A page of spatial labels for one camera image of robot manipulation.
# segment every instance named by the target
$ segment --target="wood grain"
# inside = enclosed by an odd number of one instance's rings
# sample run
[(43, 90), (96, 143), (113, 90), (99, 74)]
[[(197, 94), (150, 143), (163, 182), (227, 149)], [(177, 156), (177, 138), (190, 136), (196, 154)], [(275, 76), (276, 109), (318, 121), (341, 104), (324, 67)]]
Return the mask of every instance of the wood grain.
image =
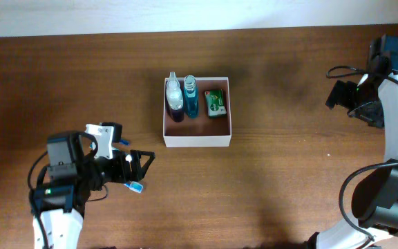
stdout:
[[(79, 248), (242, 248), (331, 227), (344, 178), (382, 161), (384, 134), (325, 107), (325, 72), (364, 67), (384, 33), (398, 25), (0, 38), (0, 248), (33, 247), (26, 176), (47, 136), (111, 120), (122, 149), (156, 160), (143, 194), (108, 184), (87, 205)], [(228, 148), (164, 146), (170, 71), (229, 77)]]

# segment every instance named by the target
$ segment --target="open box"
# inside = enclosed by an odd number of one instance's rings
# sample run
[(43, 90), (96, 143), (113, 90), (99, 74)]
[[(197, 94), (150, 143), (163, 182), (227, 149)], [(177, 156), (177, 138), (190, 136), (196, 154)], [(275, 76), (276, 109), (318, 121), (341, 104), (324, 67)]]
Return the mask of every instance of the open box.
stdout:
[[(199, 112), (197, 118), (185, 113), (182, 122), (174, 122), (169, 114), (165, 95), (168, 78), (164, 82), (163, 136), (167, 147), (227, 147), (231, 140), (231, 109), (229, 104), (228, 77), (197, 77)], [(178, 78), (184, 91), (184, 78)], [(222, 89), (227, 115), (209, 118), (205, 91)]]

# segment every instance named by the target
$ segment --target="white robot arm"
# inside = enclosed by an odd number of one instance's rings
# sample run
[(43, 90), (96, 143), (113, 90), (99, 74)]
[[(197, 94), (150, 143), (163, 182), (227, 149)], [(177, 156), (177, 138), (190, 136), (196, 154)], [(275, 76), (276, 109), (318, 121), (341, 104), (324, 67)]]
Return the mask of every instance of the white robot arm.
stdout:
[[(398, 161), (398, 84), (390, 81), (398, 81), (397, 47), (396, 37), (383, 36), (373, 41), (367, 71), (360, 71), (369, 74), (358, 84), (338, 81), (327, 100), (330, 108), (340, 104), (349, 109), (350, 117), (385, 128), (386, 162)], [(307, 248), (368, 248), (378, 241), (398, 237), (398, 167), (376, 169), (361, 181), (347, 218), (372, 235), (373, 240), (342, 219), (329, 230), (314, 234)]]
[[(107, 194), (101, 199), (105, 199), (108, 195), (105, 183), (128, 184), (145, 177), (155, 154), (136, 150), (127, 154), (113, 149), (111, 143), (119, 142), (121, 133), (122, 125), (107, 122), (88, 124), (85, 132), (68, 131), (48, 138), (47, 152), (35, 162), (28, 175), (35, 249), (76, 248), (91, 191), (104, 187)], [(82, 149), (82, 137), (93, 143), (93, 150), (87, 155)], [(32, 171), (46, 154), (50, 164), (42, 168), (33, 188)], [(141, 155), (149, 156), (143, 166)], [(49, 183), (43, 183), (46, 172)]]

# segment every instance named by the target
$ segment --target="green package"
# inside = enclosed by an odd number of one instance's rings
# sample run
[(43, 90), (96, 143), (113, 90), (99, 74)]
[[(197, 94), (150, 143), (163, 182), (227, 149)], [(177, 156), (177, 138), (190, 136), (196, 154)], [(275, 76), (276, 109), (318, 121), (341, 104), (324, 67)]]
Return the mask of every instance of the green package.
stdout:
[(224, 94), (221, 89), (205, 91), (205, 100), (210, 118), (227, 115), (227, 110), (224, 107)]

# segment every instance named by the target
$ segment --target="black cable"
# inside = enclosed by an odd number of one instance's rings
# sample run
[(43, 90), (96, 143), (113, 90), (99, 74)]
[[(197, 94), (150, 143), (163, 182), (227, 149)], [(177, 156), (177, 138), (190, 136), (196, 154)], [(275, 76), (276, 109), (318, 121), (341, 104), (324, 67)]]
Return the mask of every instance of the black cable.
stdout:
[[(88, 138), (89, 140), (94, 142), (95, 145), (96, 145), (96, 148), (94, 150), (90, 151), (90, 153), (88, 153), (84, 157), (84, 162), (85, 162), (85, 161), (90, 160), (91, 158), (93, 158), (95, 156), (95, 154), (97, 153), (98, 143), (96, 141), (96, 138), (93, 135), (91, 135), (91, 134), (88, 134), (88, 133), (85, 133), (85, 132), (79, 132), (77, 134), (80, 135), (81, 137)], [(40, 213), (39, 213), (38, 207), (36, 206), (36, 203), (35, 203), (35, 200), (34, 200), (34, 196), (33, 196), (34, 189), (33, 189), (32, 183), (30, 182), (30, 179), (32, 178), (32, 173), (33, 173), (33, 170), (35, 169), (36, 165), (39, 163), (40, 160), (42, 160), (42, 158), (44, 158), (44, 156), (47, 155), (47, 153), (48, 152), (46, 151), (40, 157), (38, 157), (38, 159), (33, 163), (32, 167), (30, 168), (30, 171), (28, 172), (28, 175), (27, 175), (27, 186), (30, 189), (29, 201), (30, 201), (30, 205), (33, 208), (34, 216), (38, 220), (39, 228), (41, 229), (42, 237), (44, 239), (44, 247), (43, 248), (45, 248), (45, 249), (49, 249), (46, 229), (44, 228), (44, 225), (43, 225), (43, 223), (41, 221)], [(40, 182), (42, 182), (44, 180), (44, 176), (45, 176), (46, 172), (47, 172), (47, 166), (43, 167), (41, 172), (39, 173), (38, 179), (37, 179), (37, 183), (40, 183)], [(107, 186), (105, 186), (105, 188), (106, 188), (107, 194), (102, 199), (105, 199), (108, 196), (108, 188), (107, 188)]]
[[(354, 72), (353, 72), (353, 73), (346, 73), (346, 74), (343, 74), (343, 75), (330, 75), (330, 73), (331, 73), (332, 71), (334, 71), (334, 70), (336, 70), (336, 69), (339, 69), (339, 68), (348, 69), (348, 70), (351, 70), (351, 71), (354, 71)], [(351, 67), (351, 66), (335, 66), (335, 67), (331, 68), (330, 70), (328, 70), (328, 72), (326, 73), (326, 77), (327, 77), (328, 79), (337, 79), (337, 78), (341, 78), (341, 77), (347, 77), (347, 76), (353, 76), (353, 75), (365, 75), (365, 74), (368, 74), (368, 75), (370, 75), (370, 76), (381, 77), (381, 78), (383, 78), (383, 79), (385, 79), (385, 80), (389, 80), (389, 81), (391, 81), (391, 82), (393, 82), (393, 83), (395, 83), (395, 84), (398, 85), (398, 80), (396, 80), (396, 79), (393, 78), (393, 77), (389, 77), (389, 76), (387, 76), (387, 75), (382, 75), (382, 74), (379, 74), (379, 73), (367, 72), (367, 71), (365, 71), (365, 70), (353, 68), (353, 67)], [(365, 234), (366, 236), (368, 236), (368, 238), (369, 238), (371, 241), (375, 241), (373, 235), (370, 234), (369, 232), (365, 231), (364, 229), (360, 228), (359, 226), (355, 225), (355, 224), (350, 220), (350, 218), (348, 218), (348, 216), (347, 216), (347, 214), (346, 214), (346, 212), (345, 212), (345, 208), (344, 208), (344, 206), (343, 206), (343, 195), (345, 194), (345, 190), (346, 190), (346, 187), (348, 186), (348, 183), (349, 183), (354, 177), (356, 177), (356, 176), (358, 176), (358, 175), (360, 175), (360, 174), (362, 174), (362, 173), (364, 173), (364, 172), (366, 172), (366, 171), (368, 171), (368, 170), (381, 169), (381, 168), (384, 168), (384, 167), (398, 167), (398, 161), (395, 161), (395, 162), (386, 162), (386, 163), (378, 163), (378, 164), (375, 164), (375, 165), (370, 165), (370, 166), (363, 167), (363, 168), (361, 168), (361, 169), (356, 170), (356, 171), (353, 172), (351, 175), (349, 175), (349, 177), (347, 177), (347, 178), (345, 179), (345, 181), (343, 182), (342, 187), (341, 187), (341, 189), (340, 189), (340, 192), (339, 192), (339, 208), (340, 208), (340, 212), (342, 213), (343, 218), (344, 218), (345, 221), (348, 223), (348, 225), (350, 225), (350, 226), (351, 226), (352, 228), (354, 228), (355, 230), (357, 230), (357, 231), (359, 231), (359, 232)]]
[(41, 215), (39, 213), (38, 207), (36, 206), (35, 200), (33, 198), (33, 192), (34, 192), (34, 190), (30, 191), (30, 193), (28, 195), (28, 200), (30, 201), (30, 205), (33, 208), (34, 216), (35, 216), (36, 220), (38, 220), (39, 228), (41, 229), (42, 238), (44, 240), (44, 247), (43, 248), (49, 249), (46, 229), (44, 228), (44, 224), (41, 221)]
[(102, 201), (102, 200), (106, 199), (106, 198), (108, 197), (108, 188), (107, 188), (107, 186), (105, 186), (105, 185), (103, 185), (102, 187), (105, 188), (105, 192), (106, 192), (106, 193), (105, 193), (105, 196), (102, 197), (102, 198), (99, 198), (99, 199), (87, 200), (87, 202), (89, 202), (89, 201)]
[(27, 185), (28, 185), (28, 188), (29, 188), (30, 190), (33, 190), (32, 183), (30, 182), (30, 179), (32, 178), (33, 169), (36, 167), (36, 165), (39, 163), (39, 161), (40, 161), (42, 158), (44, 158), (44, 156), (46, 156), (46, 155), (47, 155), (47, 151), (44, 152), (40, 157), (38, 157), (38, 159), (33, 163), (33, 166), (30, 168), (30, 171), (28, 172), (28, 175), (27, 175)]

